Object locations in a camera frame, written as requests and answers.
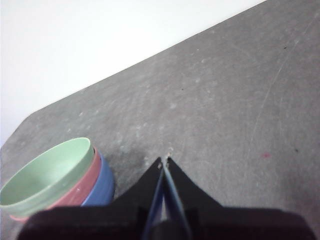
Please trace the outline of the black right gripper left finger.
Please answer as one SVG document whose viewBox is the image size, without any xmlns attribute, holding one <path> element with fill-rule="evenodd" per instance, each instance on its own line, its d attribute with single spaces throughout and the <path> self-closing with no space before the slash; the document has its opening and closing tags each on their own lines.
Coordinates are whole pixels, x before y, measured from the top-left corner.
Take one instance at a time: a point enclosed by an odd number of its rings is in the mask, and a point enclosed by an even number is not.
<svg viewBox="0 0 320 240">
<path fill-rule="evenodd" d="M 163 163 L 158 157 L 139 180 L 111 204 L 112 240 L 147 240 L 163 199 Z"/>
</svg>

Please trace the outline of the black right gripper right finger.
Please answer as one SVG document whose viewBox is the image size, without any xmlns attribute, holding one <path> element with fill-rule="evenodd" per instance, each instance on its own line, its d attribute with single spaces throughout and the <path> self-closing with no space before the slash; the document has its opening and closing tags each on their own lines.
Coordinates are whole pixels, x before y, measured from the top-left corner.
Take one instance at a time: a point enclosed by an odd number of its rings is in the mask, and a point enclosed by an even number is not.
<svg viewBox="0 0 320 240">
<path fill-rule="evenodd" d="M 188 237 L 202 237 L 201 214 L 223 206 L 198 187 L 171 158 L 166 159 L 164 198 L 166 213 Z"/>
</svg>

